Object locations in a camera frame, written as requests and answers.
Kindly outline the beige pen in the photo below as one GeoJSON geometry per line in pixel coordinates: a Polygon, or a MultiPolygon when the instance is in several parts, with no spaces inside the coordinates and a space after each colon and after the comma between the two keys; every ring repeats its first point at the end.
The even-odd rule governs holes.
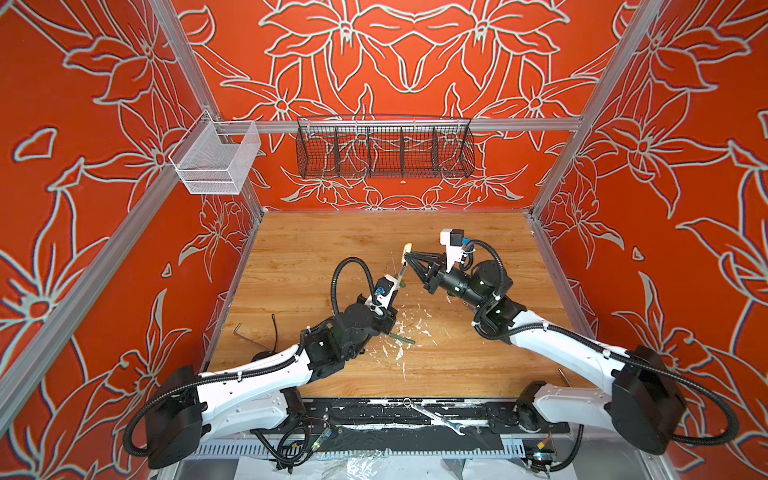
{"type": "Polygon", "coordinates": [[[399,268],[399,271],[398,271],[398,275],[396,277],[397,278],[397,283],[400,283],[403,280],[403,277],[404,277],[404,275],[405,275],[405,273],[407,271],[407,267],[408,267],[407,262],[405,262],[405,261],[402,262],[402,264],[401,264],[401,266],[399,268]]]}

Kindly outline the green pen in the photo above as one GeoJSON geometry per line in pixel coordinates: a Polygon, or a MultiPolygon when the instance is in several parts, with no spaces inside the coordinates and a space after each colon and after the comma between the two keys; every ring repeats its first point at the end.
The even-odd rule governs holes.
{"type": "Polygon", "coordinates": [[[400,341],[400,342],[402,342],[404,344],[408,344],[408,345],[415,345],[416,344],[415,340],[407,338],[407,337],[403,337],[401,335],[390,333],[388,336],[393,338],[393,339],[395,339],[396,341],[400,341]]]}

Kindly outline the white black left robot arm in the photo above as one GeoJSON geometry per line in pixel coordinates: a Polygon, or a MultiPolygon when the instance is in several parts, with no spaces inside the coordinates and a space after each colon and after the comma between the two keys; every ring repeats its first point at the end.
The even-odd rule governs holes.
{"type": "Polygon", "coordinates": [[[401,281],[392,275],[375,279],[362,259],[343,259],[331,278],[330,317],[303,330],[296,344],[245,365],[202,373],[190,366],[177,369],[128,421],[123,450],[158,470],[210,440],[271,430],[299,418],[299,387],[342,371],[371,339],[392,332],[397,316],[392,303],[401,281]],[[363,269],[369,294],[341,309],[338,281],[350,264],[363,269]]]}

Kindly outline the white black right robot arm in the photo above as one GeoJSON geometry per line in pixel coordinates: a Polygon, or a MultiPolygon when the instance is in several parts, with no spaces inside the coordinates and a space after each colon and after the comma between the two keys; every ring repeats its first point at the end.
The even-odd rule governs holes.
{"type": "Polygon", "coordinates": [[[473,312],[471,326],[488,341],[526,349],[576,373],[587,388],[530,383],[518,399],[521,425],[535,430],[543,422],[578,423],[613,431],[635,448],[661,455],[672,442],[719,446],[734,440],[740,422],[734,410],[707,387],[669,370],[655,351],[628,350],[592,340],[547,321],[507,293],[512,286],[500,255],[486,242],[444,242],[444,252],[403,253],[429,293],[443,289],[473,312]],[[690,389],[723,413],[724,430],[710,436],[678,433],[688,410],[690,389]]]}

